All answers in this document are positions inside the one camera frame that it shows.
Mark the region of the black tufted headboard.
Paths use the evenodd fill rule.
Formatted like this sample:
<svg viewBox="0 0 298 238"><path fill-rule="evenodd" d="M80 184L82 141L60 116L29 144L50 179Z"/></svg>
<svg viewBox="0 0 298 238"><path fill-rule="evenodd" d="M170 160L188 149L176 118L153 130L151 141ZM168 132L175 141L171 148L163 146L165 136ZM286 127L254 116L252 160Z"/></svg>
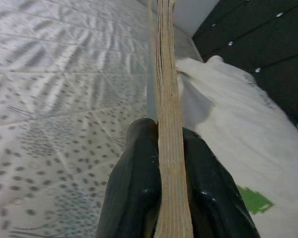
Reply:
<svg viewBox="0 0 298 238"><path fill-rule="evenodd" d="M298 0L220 0L193 42L252 74L298 130Z"/></svg>

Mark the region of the colourful children's book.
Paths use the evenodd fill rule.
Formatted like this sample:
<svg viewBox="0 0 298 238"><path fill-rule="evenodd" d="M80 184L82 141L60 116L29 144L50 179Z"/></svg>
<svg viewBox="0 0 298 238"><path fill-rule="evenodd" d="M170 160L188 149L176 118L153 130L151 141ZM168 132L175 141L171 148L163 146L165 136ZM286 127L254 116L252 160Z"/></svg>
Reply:
<svg viewBox="0 0 298 238"><path fill-rule="evenodd" d="M152 36L162 187L154 238L193 238L175 66L173 8L174 0L157 0L157 26Z"/></svg>

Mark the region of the beige pillow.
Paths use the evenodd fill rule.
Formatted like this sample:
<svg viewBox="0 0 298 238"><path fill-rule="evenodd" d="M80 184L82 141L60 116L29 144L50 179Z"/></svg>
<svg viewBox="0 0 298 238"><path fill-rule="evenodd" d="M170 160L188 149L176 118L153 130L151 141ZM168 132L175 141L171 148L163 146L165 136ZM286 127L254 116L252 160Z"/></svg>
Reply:
<svg viewBox="0 0 298 238"><path fill-rule="evenodd" d="M176 62L184 126L232 175L261 238L298 238L298 130L248 72Z"/></svg>

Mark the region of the grey quilted mattress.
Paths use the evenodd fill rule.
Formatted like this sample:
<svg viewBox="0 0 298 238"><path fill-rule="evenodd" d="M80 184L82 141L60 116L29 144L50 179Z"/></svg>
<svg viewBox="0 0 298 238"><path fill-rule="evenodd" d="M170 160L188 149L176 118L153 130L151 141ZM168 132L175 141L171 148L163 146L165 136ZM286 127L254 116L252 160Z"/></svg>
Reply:
<svg viewBox="0 0 298 238"><path fill-rule="evenodd" d="M94 238L153 116L153 0L0 0L0 238Z"/></svg>

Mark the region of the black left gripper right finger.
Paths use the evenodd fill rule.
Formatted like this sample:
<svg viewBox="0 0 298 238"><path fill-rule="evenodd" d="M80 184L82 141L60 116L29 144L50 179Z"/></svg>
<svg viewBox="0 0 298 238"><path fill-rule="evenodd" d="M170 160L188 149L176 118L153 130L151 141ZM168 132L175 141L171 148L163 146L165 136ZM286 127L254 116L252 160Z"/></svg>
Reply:
<svg viewBox="0 0 298 238"><path fill-rule="evenodd" d="M197 133L183 129L194 238L260 238L232 176Z"/></svg>

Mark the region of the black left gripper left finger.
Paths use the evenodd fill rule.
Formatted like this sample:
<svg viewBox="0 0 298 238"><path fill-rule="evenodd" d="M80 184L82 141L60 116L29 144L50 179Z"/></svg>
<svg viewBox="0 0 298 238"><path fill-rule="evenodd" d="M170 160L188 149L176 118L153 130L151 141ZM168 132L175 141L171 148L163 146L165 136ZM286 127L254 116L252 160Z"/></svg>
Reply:
<svg viewBox="0 0 298 238"><path fill-rule="evenodd" d="M142 118L127 130L126 149L114 166L105 191L95 238L144 238L149 215L161 201L158 129Z"/></svg>

